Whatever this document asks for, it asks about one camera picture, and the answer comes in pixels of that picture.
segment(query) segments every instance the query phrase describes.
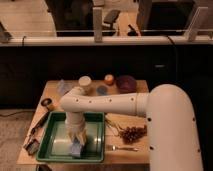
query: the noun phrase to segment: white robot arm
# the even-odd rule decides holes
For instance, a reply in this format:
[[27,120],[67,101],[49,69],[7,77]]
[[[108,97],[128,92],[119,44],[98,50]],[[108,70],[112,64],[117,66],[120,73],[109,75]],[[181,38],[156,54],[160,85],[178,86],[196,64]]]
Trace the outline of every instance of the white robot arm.
[[60,101],[71,132],[84,129],[82,112],[101,111],[147,117],[151,171],[203,171],[193,107],[187,94],[174,85],[148,93],[84,96],[73,88]]

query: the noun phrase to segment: red bowl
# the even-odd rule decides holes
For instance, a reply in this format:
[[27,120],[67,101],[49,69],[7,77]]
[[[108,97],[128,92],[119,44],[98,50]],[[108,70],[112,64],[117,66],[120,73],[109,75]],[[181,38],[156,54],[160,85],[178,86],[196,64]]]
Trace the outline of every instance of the red bowl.
[[115,83],[120,93],[136,92],[137,82],[135,78],[130,75],[121,75],[117,77]]

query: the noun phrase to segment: fork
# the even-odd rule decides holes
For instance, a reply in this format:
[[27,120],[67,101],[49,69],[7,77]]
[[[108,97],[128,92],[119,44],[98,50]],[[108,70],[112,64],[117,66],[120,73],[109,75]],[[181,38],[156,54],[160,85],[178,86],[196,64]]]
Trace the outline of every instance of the fork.
[[106,145],[106,149],[109,151],[127,150],[127,151],[135,151],[135,152],[139,150],[138,148],[134,148],[134,147],[117,147],[115,145]]

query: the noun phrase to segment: table leg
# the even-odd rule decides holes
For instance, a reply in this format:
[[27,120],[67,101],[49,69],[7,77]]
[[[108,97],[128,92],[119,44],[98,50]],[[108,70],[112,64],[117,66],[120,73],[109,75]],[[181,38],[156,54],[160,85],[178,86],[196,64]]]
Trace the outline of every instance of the table leg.
[[36,171],[52,171],[46,164],[36,166]]

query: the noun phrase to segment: grapes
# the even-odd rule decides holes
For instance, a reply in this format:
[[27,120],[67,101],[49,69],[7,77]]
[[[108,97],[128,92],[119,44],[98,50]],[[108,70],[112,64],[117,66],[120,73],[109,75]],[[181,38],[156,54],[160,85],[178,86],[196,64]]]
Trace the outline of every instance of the grapes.
[[123,139],[125,144],[131,144],[137,142],[147,133],[146,125],[142,127],[127,127],[126,129],[119,132],[120,137]]

